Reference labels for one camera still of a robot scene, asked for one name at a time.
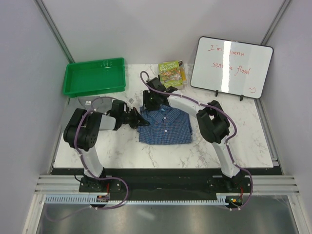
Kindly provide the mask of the blue plaid long sleeve shirt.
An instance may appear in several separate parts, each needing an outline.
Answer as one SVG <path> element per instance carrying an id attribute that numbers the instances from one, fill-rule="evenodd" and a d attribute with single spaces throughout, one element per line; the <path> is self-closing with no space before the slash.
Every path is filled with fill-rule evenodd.
<path id="1" fill-rule="evenodd" d="M 140 107 L 140 114 L 150 125 L 138 127 L 139 142 L 149 145 L 192 143 L 193 130 L 188 113 L 161 105 L 156 111 Z"/>

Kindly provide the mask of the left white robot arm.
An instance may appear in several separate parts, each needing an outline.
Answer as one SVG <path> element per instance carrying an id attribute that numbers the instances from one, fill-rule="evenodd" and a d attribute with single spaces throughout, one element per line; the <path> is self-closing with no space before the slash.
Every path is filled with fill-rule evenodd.
<path id="1" fill-rule="evenodd" d="M 138 110 L 122 100 L 113 100 L 107 113 L 76 108 L 65 127 L 63 139 L 75 149 L 84 167 L 84 174 L 91 178 L 90 186 L 97 192 L 105 190 L 107 180 L 104 167 L 99 161 L 95 144 L 100 130 L 118 130 L 122 125 L 132 129 L 149 126 Z"/>

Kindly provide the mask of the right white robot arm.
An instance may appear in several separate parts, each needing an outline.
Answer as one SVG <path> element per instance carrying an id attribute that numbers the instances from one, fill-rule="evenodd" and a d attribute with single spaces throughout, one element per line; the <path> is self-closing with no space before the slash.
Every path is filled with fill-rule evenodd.
<path id="1" fill-rule="evenodd" d="M 180 109 L 197 119 L 201 136 L 212 144 L 221 165 L 224 176 L 223 186 L 229 192 L 236 191 L 241 186 L 239 177 L 236 176 L 237 168 L 229 153 L 229 145 L 226 138 L 229 135 L 230 123 L 217 101 L 208 104 L 201 103 L 183 95 L 180 91 L 171 88 L 166 90 L 160 84 L 159 79 L 154 78 L 143 82 L 150 91 L 151 102 L 148 108 L 157 104 L 168 104 L 173 108 Z"/>

